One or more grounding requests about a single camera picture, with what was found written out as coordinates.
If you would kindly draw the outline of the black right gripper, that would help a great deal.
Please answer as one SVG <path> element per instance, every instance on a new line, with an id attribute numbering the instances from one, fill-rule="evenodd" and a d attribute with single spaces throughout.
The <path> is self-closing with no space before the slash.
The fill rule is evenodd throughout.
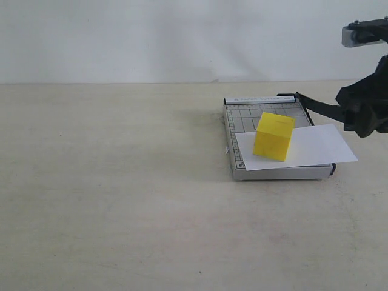
<path id="1" fill-rule="evenodd" d="M 360 138 L 374 131 L 385 133 L 387 119 L 387 56 L 381 57 L 375 71 L 354 84 L 342 87 L 337 103 L 355 120 Z"/>

